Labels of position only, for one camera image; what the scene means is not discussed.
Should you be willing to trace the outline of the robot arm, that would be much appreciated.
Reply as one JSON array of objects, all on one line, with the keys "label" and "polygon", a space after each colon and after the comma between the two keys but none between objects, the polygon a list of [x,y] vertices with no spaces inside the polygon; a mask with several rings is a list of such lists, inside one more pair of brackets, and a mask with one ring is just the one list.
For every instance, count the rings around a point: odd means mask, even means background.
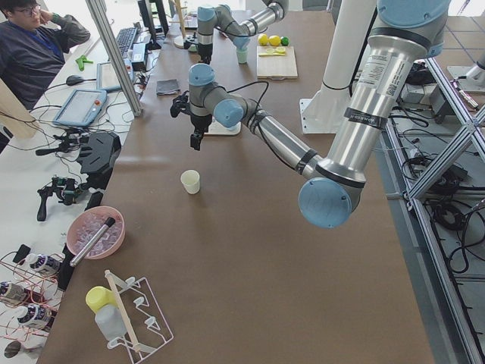
[{"label": "robot arm", "polygon": [[198,7],[196,32],[197,51],[200,62],[210,64],[213,54],[214,31],[226,34],[237,50],[246,50],[250,38],[265,30],[271,24],[285,18],[289,2],[284,0],[264,1],[266,8],[239,23],[228,5]]},{"label": "robot arm", "polygon": [[284,164],[305,177],[299,209],[321,228],[347,221],[357,208],[366,179],[364,170],[380,132],[418,59],[432,58],[443,47],[447,1],[344,1],[321,89],[302,103],[305,133],[333,133],[326,157],[290,133],[259,101],[230,94],[215,79],[210,61],[214,32],[225,33],[240,51],[267,26],[285,18],[285,1],[238,22],[226,5],[198,9],[196,45],[201,61],[189,69],[186,113],[198,149],[209,125],[244,124]]}]

